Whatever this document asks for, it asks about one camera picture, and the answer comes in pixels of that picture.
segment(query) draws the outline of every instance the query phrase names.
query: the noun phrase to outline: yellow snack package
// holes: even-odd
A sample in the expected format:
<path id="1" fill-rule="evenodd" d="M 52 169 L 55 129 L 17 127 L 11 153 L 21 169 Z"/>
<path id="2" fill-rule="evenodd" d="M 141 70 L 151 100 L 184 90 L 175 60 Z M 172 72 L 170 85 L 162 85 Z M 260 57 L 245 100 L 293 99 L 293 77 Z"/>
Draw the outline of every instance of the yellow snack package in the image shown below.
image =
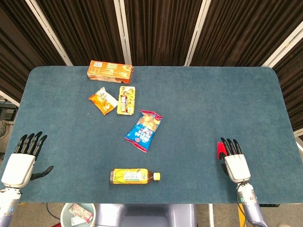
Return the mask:
<path id="1" fill-rule="evenodd" d="M 121 115 L 133 115 L 135 87 L 121 86 L 119 91 L 119 101 L 117 113 Z"/>
<path id="2" fill-rule="evenodd" d="M 118 101 L 107 93 L 104 87 L 97 91 L 96 94 L 89 97 L 89 100 L 96 105 L 104 116 L 118 105 Z"/>

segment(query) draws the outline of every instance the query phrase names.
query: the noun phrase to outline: blue felt tablecloth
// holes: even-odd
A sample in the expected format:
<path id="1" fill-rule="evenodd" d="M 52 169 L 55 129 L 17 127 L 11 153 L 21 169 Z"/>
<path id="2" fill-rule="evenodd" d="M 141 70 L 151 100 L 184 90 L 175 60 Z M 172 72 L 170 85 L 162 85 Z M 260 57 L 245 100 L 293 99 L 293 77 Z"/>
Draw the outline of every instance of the blue felt tablecloth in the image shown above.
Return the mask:
<path id="1" fill-rule="evenodd" d="M 103 116 L 88 100 L 102 86 L 88 67 L 32 70 L 1 168 L 23 134 L 48 137 L 34 172 L 53 171 L 22 190 L 22 201 L 229 203 L 236 185 L 216 159 L 220 137 L 236 138 L 260 203 L 303 202 L 303 165 L 276 74 L 260 67 L 135 67 L 135 114 Z M 147 154 L 124 136 L 140 114 L 163 115 Z M 112 168 L 161 172 L 148 185 L 110 185 Z"/>

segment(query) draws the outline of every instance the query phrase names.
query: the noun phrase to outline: plastic bottle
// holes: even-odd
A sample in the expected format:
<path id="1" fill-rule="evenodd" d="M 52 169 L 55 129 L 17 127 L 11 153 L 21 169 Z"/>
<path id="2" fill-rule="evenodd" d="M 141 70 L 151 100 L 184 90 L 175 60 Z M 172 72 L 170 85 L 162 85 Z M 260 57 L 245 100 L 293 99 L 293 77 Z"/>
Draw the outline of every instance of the plastic bottle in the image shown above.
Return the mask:
<path id="1" fill-rule="evenodd" d="M 160 173 L 147 169 L 113 169 L 110 172 L 110 183 L 113 184 L 146 184 L 159 180 Z"/>

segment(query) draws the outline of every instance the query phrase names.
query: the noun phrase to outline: brown curtain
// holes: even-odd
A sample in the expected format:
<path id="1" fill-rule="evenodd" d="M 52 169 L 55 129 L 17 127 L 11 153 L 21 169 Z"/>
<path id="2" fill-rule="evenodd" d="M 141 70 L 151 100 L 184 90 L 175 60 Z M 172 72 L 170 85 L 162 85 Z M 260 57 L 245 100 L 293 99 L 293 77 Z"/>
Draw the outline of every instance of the brown curtain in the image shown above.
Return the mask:
<path id="1" fill-rule="evenodd" d="M 303 21 L 302 0 L 212 0 L 192 66 L 261 66 Z"/>
<path id="2" fill-rule="evenodd" d="M 65 65 L 25 1 L 0 2 L 0 90 L 21 100 L 30 71 Z"/>
<path id="3" fill-rule="evenodd" d="M 113 0 L 38 0 L 74 65 L 124 63 Z"/>
<path id="4" fill-rule="evenodd" d="M 125 0 L 133 65 L 184 65 L 202 0 Z"/>
<path id="5" fill-rule="evenodd" d="M 276 71 L 293 130 L 303 128 L 303 39 L 282 58 Z"/>

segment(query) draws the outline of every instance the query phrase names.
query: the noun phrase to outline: robot finger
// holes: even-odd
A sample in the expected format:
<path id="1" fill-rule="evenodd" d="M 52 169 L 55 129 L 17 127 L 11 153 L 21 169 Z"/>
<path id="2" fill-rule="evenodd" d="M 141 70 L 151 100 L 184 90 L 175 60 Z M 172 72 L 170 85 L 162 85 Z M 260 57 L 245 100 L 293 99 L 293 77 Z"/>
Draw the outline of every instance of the robot finger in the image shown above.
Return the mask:
<path id="1" fill-rule="evenodd" d="M 236 146 L 236 149 L 237 149 L 237 153 L 238 153 L 239 155 L 241 155 L 241 154 L 242 154 L 242 150 L 241 150 L 241 148 L 240 148 L 239 143 L 238 143 L 237 140 L 235 140 L 235 139 L 233 139 L 233 142 L 235 143 L 235 146 Z"/>
<path id="2" fill-rule="evenodd" d="M 230 148 L 231 148 L 232 154 L 233 154 L 233 155 L 236 155 L 237 152 L 236 152 L 236 149 L 235 149 L 235 147 L 234 147 L 232 141 L 231 141 L 230 139 L 227 139 L 227 142 L 229 143 L 229 146 L 230 146 Z"/>
<path id="3" fill-rule="evenodd" d="M 18 141 L 18 144 L 16 146 L 16 149 L 14 151 L 15 154 L 19 153 L 23 147 L 23 143 L 24 143 L 24 140 L 27 138 L 27 134 L 25 134 L 24 136 L 22 136 L 19 141 Z"/>
<path id="4" fill-rule="evenodd" d="M 32 174 L 30 180 L 35 180 L 38 179 L 40 177 L 44 177 L 46 175 L 48 175 L 53 169 L 53 166 L 49 166 L 45 171 L 41 172 L 41 173 L 37 173 L 37 174 Z"/>
<path id="5" fill-rule="evenodd" d="M 41 135 L 42 135 L 42 132 L 40 131 L 40 132 L 38 132 L 38 133 L 33 137 L 32 142 L 30 143 L 29 148 L 28 148 L 28 151 L 27 151 L 27 153 L 28 153 L 29 155 L 31 155 L 31 154 L 34 152 L 35 147 L 36 147 L 36 144 L 37 144 L 37 141 L 38 141 L 38 139 L 39 139 L 39 137 L 40 137 Z"/>
<path id="6" fill-rule="evenodd" d="M 46 138 L 47 138 L 47 135 L 44 135 L 44 136 L 37 142 L 37 146 L 36 146 L 36 148 L 35 148 L 35 150 L 34 150 L 34 152 L 33 152 L 33 155 L 36 157 L 35 160 L 37 160 L 37 157 L 38 157 L 38 155 L 39 155 L 39 153 L 40 153 L 41 147 L 42 147 L 44 141 L 46 140 Z"/>
<path id="7" fill-rule="evenodd" d="M 232 155 L 231 150 L 230 150 L 230 148 L 229 148 L 226 140 L 223 137 L 221 137 L 221 141 L 224 144 L 224 147 L 225 147 L 225 150 L 227 152 L 227 155 Z"/>
<path id="8" fill-rule="evenodd" d="M 34 137 L 35 134 L 30 134 L 27 139 L 24 141 L 24 145 L 23 145 L 23 148 L 21 150 L 21 154 L 25 154 L 27 152 L 27 149 L 28 149 L 28 146 L 29 146 L 29 143 L 30 141 L 32 140 L 32 138 Z"/>

